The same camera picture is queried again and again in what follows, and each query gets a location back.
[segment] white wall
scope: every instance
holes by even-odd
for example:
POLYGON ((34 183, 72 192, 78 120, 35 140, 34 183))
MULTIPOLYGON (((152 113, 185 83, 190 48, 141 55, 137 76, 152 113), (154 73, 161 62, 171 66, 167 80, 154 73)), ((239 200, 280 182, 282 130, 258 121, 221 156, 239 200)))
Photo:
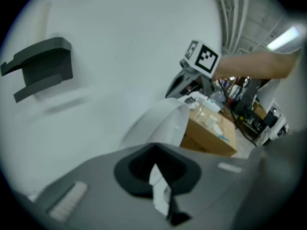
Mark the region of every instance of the white wall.
POLYGON ((269 138, 271 140, 275 140, 278 138, 277 134, 281 130, 281 128, 286 124, 286 122, 287 121, 284 115, 281 115, 279 119, 277 120, 277 122, 275 123, 275 125, 271 128, 271 132, 269 135, 269 138))
POLYGON ((306 62, 298 61, 290 76, 282 80, 275 94, 291 131, 307 127, 307 74, 306 62))
POLYGON ((265 85, 263 85, 257 92, 259 102, 263 106, 266 113, 268 113, 273 106, 274 97, 278 89, 279 83, 279 79, 272 79, 265 85))
POLYGON ((222 41, 215 0, 32 0, 1 63, 29 45, 33 15, 48 1, 47 38, 71 42, 74 78, 15 103, 21 71, 0 77, 1 162, 25 194, 115 151, 132 122, 164 98, 191 39, 218 50, 222 41))

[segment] black cup holder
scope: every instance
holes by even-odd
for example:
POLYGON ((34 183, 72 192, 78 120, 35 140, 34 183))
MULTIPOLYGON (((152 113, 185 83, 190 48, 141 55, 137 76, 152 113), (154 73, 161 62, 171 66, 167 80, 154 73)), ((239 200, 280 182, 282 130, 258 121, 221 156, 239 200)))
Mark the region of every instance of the black cup holder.
POLYGON ((199 165, 160 143, 146 144, 139 151, 121 159, 115 166, 117 182, 134 196, 152 197, 149 176, 157 164, 172 189, 172 195, 188 193, 201 176, 199 165))

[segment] dark gray bracket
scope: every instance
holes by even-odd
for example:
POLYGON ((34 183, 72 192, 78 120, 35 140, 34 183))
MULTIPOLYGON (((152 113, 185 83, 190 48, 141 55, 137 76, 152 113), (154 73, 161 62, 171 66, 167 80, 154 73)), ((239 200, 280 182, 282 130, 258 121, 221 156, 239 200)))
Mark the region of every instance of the dark gray bracket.
POLYGON ((1 65, 1 75, 22 69, 26 87, 14 94, 16 103, 72 79, 71 44, 62 37, 54 37, 33 44, 18 53, 9 63, 1 65))
POLYGON ((168 87, 165 95, 166 98, 180 98, 183 95, 188 95, 190 92, 199 90, 202 90, 201 93, 206 96, 210 96, 214 92, 211 79, 190 67, 185 59, 180 61, 180 65, 182 71, 174 77, 168 87))

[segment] ceiling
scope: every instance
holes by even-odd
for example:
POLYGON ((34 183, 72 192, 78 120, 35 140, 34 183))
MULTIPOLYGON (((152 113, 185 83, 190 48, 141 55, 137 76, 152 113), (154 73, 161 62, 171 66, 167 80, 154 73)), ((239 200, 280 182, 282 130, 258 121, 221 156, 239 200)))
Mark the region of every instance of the ceiling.
MULTIPOLYGON (((268 43, 294 22, 277 0, 217 0, 223 23, 223 54, 239 55, 267 50, 268 43)), ((302 39, 291 41, 275 52, 300 48, 302 39)))

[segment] fluorescent light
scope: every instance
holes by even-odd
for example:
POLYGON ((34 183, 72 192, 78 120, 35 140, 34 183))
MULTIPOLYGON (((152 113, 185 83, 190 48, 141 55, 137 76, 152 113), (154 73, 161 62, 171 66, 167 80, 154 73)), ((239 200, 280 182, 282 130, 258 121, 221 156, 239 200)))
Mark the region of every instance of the fluorescent light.
POLYGON ((275 38, 272 42, 270 42, 267 45, 267 48, 269 50, 276 50, 281 46, 284 46, 285 44, 289 43, 293 39, 297 38, 298 36, 299 36, 298 29, 295 26, 292 26, 290 29, 288 29, 279 37, 275 38))

